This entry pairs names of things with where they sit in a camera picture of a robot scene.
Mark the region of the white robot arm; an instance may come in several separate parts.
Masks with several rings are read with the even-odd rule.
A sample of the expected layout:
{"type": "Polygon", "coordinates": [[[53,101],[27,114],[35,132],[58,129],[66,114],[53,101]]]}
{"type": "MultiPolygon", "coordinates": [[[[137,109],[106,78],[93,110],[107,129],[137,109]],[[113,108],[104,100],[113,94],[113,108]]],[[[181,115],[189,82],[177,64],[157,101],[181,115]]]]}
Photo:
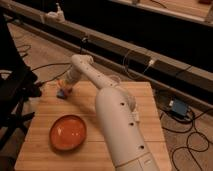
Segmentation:
{"type": "Polygon", "coordinates": [[[134,118],[135,98],[116,81],[95,69],[93,57],[74,54],[66,87],[85,75],[98,89],[95,111],[115,171],[160,171],[134,118]]]}

